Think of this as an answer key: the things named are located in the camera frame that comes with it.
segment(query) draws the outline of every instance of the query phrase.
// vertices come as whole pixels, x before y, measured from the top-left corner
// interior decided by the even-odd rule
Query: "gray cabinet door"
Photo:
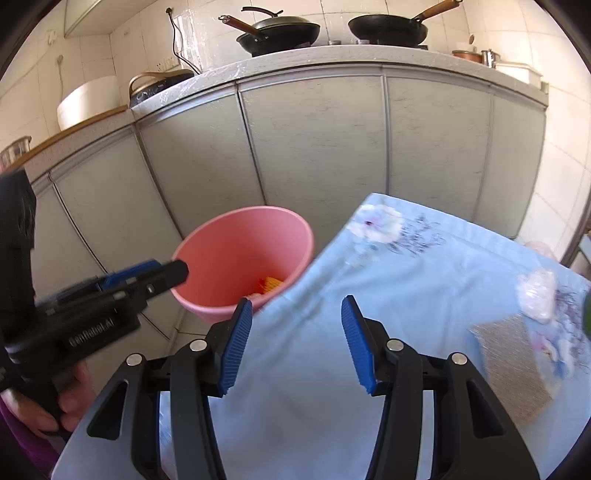
[[[389,78],[390,195],[472,220],[488,143],[490,94]]]
[[[515,237],[534,190],[544,140],[545,113],[495,96],[490,153],[475,222]]]
[[[149,125],[141,135],[183,236],[222,213],[264,204],[236,96]]]
[[[31,268],[37,298],[103,274],[66,216],[52,187],[37,195]],[[141,316],[140,322],[142,326],[139,330],[87,359],[95,391],[105,385],[130,353],[143,353],[147,358],[157,358],[166,353],[167,339]]]
[[[150,258],[169,261],[181,241],[131,134],[63,173],[56,184],[108,271]],[[181,306],[169,292],[151,300],[145,314],[170,338]]]
[[[385,190],[381,78],[300,80],[243,98],[267,201],[303,216],[321,250],[368,194]]]

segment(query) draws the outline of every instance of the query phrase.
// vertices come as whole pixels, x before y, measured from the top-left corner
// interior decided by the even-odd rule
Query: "floral pattern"
[[[379,244],[396,241],[402,230],[402,214],[386,205],[362,205],[347,224],[355,236]]]
[[[554,317],[545,325],[536,323],[530,339],[534,353],[545,357],[557,379],[571,378],[576,367],[589,373],[589,350],[582,326],[582,299],[577,293],[558,288]],[[540,373],[548,383],[548,375],[544,375],[543,371]]]
[[[394,253],[416,257],[429,248],[445,244],[445,239],[433,231],[437,225],[429,223],[424,215],[405,220],[400,212],[387,205],[362,205],[346,227],[356,238],[358,253],[348,263],[359,266],[376,260],[383,245]]]

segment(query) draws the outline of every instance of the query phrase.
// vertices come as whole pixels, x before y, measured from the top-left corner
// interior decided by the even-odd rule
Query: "pan lid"
[[[278,27],[280,25],[293,25],[298,23],[311,23],[310,20],[307,18],[302,17],[294,17],[291,15],[285,15],[280,17],[279,15],[283,13],[283,10],[279,10],[277,13],[273,13],[266,8],[260,7],[242,7],[243,12],[259,12],[262,14],[270,15],[270,18],[266,18],[264,20],[260,20],[256,22],[253,27],[258,28],[259,30],[264,29],[266,27]]]

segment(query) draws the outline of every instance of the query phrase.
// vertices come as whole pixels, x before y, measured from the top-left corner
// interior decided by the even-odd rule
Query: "kitchen counter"
[[[290,70],[321,68],[337,64],[350,66],[374,64],[390,69],[414,69],[416,72],[426,70],[447,72],[454,74],[458,79],[465,77],[480,80],[515,92],[543,107],[548,106],[548,95],[541,90],[484,65],[451,55],[418,48],[378,45],[302,48],[263,55],[210,70],[170,87],[130,110],[122,106],[96,115],[45,140],[15,162],[10,170],[25,166],[29,178],[35,180],[85,145],[153,113],[168,107],[173,108],[196,95],[214,92],[217,88],[230,83],[246,81],[266,74],[281,75],[282,72],[287,73]]]
[[[513,237],[547,105],[501,72],[409,48],[313,47],[211,70],[76,125],[14,165],[37,195],[35,291],[167,261],[203,222],[252,205],[302,215],[317,253],[372,192]],[[130,351],[166,355],[207,331],[170,293],[140,321],[89,361],[95,388]]]

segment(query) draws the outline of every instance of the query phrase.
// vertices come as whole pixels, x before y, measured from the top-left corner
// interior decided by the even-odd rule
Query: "green object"
[[[583,305],[583,331],[591,339],[591,290],[587,293]]]

